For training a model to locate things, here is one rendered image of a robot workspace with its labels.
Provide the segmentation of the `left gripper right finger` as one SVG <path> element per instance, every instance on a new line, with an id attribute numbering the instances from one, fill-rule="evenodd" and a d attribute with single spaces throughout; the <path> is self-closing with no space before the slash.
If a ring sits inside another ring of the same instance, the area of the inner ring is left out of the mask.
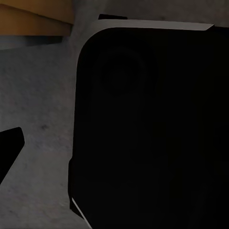
<path id="1" fill-rule="evenodd" d="M 224 127 L 218 127 L 214 144 L 218 151 L 221 153 L 227 164 L 229 165 L 229 129 Z"/>

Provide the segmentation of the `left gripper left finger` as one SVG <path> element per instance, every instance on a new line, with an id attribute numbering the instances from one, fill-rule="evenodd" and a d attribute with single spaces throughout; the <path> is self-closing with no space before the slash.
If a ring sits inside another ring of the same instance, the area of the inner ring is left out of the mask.
<path id="1" fill-rule="evenodd" d="M 20 127 L 0 132 L 0 184 L 25 144 Z"/>

